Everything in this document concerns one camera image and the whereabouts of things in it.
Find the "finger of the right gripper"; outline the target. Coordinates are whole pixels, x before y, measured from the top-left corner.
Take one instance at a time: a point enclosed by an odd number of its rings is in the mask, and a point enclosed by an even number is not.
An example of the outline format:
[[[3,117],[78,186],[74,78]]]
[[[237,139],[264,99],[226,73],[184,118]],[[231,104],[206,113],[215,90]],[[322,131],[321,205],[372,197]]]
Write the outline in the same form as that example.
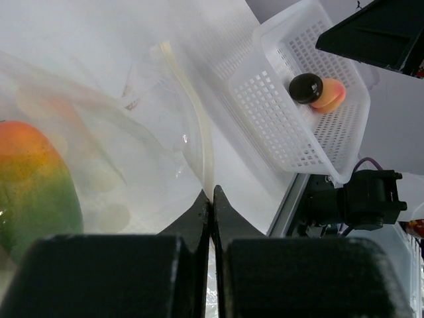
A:
[[[316,49],[392,72],[423,63],[423,2],[373,1],[322,33]]]

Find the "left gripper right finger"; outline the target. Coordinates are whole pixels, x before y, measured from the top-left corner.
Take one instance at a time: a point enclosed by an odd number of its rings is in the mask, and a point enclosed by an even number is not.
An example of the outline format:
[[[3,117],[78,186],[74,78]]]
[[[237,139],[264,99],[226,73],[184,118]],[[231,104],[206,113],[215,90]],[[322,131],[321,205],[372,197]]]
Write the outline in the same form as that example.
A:
[[[213,191],[220,317],[411,317],[387,254],[366,238],[270,238]]]

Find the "clear zip top bag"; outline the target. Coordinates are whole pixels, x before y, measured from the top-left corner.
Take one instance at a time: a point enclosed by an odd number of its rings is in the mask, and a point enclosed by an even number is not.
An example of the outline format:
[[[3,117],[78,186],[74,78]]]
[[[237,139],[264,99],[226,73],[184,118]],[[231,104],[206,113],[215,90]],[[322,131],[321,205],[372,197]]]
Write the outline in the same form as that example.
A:
[[[213,196],[209,119],[167,41],[131,64],[120,97],[2,53],[1,118],[58,150],[87,233],[157,233],[199,193]]]

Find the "dark purple fruit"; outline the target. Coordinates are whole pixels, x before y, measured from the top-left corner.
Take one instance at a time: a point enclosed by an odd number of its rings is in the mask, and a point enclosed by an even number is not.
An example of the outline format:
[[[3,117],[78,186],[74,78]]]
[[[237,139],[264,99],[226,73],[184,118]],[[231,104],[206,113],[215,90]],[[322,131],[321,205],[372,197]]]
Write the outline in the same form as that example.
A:
[[[323,92],[323,80],[312,73],[304,73],[294,77],[289,84],[289,95],[299,104],[316,102]]]

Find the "orange peach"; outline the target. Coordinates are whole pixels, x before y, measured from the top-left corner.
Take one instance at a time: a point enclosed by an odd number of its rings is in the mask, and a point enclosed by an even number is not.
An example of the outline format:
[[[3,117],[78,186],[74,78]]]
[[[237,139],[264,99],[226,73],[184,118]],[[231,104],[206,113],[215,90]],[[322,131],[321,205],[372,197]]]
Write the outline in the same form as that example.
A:
[[[330,113],[345,100],[346,88],[337,79],[323,78],[323,91],[321,96],[311,104],[318,113]]]

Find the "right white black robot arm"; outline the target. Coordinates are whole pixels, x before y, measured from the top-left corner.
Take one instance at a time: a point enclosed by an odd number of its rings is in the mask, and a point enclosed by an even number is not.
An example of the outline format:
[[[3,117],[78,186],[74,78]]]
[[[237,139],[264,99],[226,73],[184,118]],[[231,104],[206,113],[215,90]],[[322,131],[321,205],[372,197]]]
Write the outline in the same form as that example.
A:
[[[373,1],[319,36],[316,49],[413,78],[423,78],[423,2]],[[407,203],[399,200],[394,170],[359,170],[340,188],[312,175],[295,212],[290,234],[344,223],[374,231],[397,223]]]

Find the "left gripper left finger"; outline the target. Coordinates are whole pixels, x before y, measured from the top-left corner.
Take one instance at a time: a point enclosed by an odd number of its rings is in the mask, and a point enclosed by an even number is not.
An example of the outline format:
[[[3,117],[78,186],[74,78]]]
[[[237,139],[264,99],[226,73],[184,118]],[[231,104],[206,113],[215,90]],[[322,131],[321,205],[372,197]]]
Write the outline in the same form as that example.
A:
[[[203,317],[210,202],[156,235],[56,235],[28,250],[2,317]]]

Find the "green orange mango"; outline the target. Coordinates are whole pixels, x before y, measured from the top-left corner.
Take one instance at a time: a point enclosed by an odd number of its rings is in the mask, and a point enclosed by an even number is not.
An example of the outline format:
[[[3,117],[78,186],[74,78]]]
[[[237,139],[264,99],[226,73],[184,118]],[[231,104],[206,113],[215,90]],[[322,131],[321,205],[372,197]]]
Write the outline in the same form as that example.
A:
[[[48,235],[82,233],[80,201],[64,159],[36,127],[1,121],[1,247],[19,263]]]

